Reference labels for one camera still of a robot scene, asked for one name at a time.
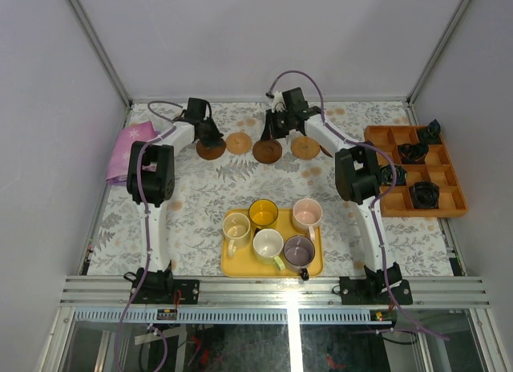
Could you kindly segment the dark wooden coaster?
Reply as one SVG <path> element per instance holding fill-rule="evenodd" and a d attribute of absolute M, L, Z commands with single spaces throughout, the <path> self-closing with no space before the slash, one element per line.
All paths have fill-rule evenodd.
<path fill-rule="evenodd" d="M 196 144 L 196 153 L 203 160 L 216 160 L 225 153 L 225 150 L 226 143 L 224 140 L 221 140 L 220 145 L 210 148 L 205 147 L 201 141 Z"/>
<path fill-rule="evenodd" d="M 321 151 L 322 151 L 326 156 L 328 156 L 328 157 L 332 157 L 332 156 L 331 156 L 331 154 L 330 154 L 330 153 L 329 153 L 325 148 L 323 148 L 321 145 L 320 145 L 320 149 L 321 149 Z"/>
<path fill-rule="evenodd" d="M 273 164 L 281 158 L 282 146 L 276 140 L 259 140 L 253 146 L 252 154 L 262 164 Z"/>

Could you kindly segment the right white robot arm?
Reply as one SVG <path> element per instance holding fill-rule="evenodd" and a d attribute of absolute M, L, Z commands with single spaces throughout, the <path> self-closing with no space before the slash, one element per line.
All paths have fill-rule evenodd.
<path fill-rule="evenodd" d="M 326 118 L 322 105 L 308 104 L 299 87 L 268 91 L 266 97 L 271 105 L 265 113 L 263 140 L 278 140 L 299 131 L 334 158 L 337 192 L 353 209 L 362 237 L 366 296 L 378 304 L 387 301 L 394 294 L 388 271 L 396 262 L 390 257 L 381 214 L 378 155 L 383 152 L 369 142 L 350 139 Z"/>

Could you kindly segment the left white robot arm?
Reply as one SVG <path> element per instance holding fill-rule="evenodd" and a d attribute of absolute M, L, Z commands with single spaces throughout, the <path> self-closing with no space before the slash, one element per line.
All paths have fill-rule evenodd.
<path fill-rule="evenodd" d="M 175 185 L 175 157 L 195 144 L 206 160 L 221 157 L 226 149 L 224 135 L 213 119 L 209 101 L 190 98 L 171 126 L 147 142 L 131 145 L 126 187 L 136 203 L 143 235 L 141 267 L 136 277 L 146 281 L 147 293 L 158 303 L 167 303 L 175 295 L 175 283 L 163 277 L 171 273 L 171 255 L 166 228 L 168 202 Z"/>

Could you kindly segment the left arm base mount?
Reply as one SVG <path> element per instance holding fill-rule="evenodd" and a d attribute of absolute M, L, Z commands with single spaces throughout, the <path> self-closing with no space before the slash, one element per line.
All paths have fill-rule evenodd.
<path fill-rule="evenodd" d="M 196 305 L 198 303 L 200 281 L 174 278 L 170 269 L 147 271 L 142 286 L 136 292 L 143 271 L 144 268 L 139 268 L 136 273 L 127 272 L 123 275 L 123 279 L 131 283 L 133 304 Z"/>

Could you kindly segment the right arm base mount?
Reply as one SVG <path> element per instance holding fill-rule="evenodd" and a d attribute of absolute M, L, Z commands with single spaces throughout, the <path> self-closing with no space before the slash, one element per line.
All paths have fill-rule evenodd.
<path fill-rule="evenodd" d="M 362 279 L 339 277 L 341 303 L 343 305 L 390 305 L 391 299 L 386 287 L 383 270 L 373 272 L 364 267 L 366 276 Z M 387 269 L 390 290 L 400 305 L 412 305 L 410 283 L 402 277 L 397 263 Z"/>

